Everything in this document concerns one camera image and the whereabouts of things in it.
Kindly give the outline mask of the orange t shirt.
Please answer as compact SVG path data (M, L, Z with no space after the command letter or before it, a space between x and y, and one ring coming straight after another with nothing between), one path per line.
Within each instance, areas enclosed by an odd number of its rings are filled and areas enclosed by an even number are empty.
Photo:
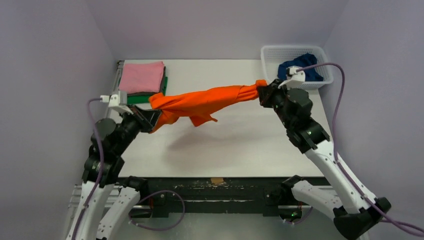
M153 110L160 110L161 115L151 133L164 125L172 125L179 118L187 117L194 127L218 120L212 114L228 106L256 100L258 88L266 87L267 81L259 79L253 85L232 85L214 87L208 90L188 92L179 95L157 93L148 100Z

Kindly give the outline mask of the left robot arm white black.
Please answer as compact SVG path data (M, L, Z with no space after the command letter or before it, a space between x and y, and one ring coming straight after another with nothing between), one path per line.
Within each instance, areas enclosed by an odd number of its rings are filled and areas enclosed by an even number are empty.
M68 240L96 239L107 199L125 163L122 154L139 133L153 131L161 114L161 110L131 105L128 112L120 115L120 123L109 117L94 122L82 174L78 215L70 226Z

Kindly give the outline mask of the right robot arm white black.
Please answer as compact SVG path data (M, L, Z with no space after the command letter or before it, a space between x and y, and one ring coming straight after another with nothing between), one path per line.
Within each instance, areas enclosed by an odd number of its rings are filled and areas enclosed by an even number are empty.
M260 105L274 110L289 141L321 171L336 194L331 195L297 175L283 182L283 189L292 199L331 219L345 239L359 239L382 220L391 203L385 197L376 197L335 153L329 134L312 118L309 93L279 83L275 80L257 87Z

